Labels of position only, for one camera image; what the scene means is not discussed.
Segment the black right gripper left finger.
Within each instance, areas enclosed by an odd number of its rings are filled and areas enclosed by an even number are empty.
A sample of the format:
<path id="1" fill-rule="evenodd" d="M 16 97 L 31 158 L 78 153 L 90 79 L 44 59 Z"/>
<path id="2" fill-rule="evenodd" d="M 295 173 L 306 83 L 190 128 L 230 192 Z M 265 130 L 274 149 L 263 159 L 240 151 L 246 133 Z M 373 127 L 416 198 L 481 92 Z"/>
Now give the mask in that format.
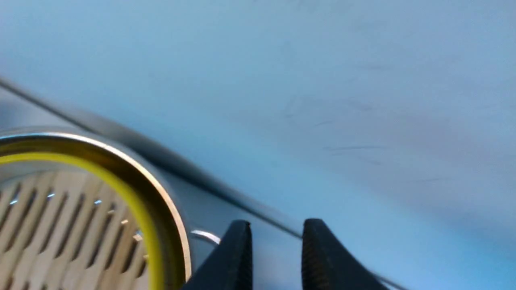
<path id="1" fill-rule="evenodd" d="M 183 290 L 252 290 L 253 249 L 250 223 L 234 220 L 221 242 L 183 285 Z"/>

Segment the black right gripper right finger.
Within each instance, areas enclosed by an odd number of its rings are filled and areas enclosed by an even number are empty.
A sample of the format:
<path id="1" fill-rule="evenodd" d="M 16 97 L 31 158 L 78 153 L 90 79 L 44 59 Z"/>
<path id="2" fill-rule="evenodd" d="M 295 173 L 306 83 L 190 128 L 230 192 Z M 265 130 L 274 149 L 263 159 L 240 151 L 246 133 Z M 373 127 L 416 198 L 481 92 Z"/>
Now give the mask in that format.
<path id="1" fill-rule="evenodd" d="M 306 219 L 302 234 L 304 290 L 386 290 L 340 243 L 322 219 Z"/>

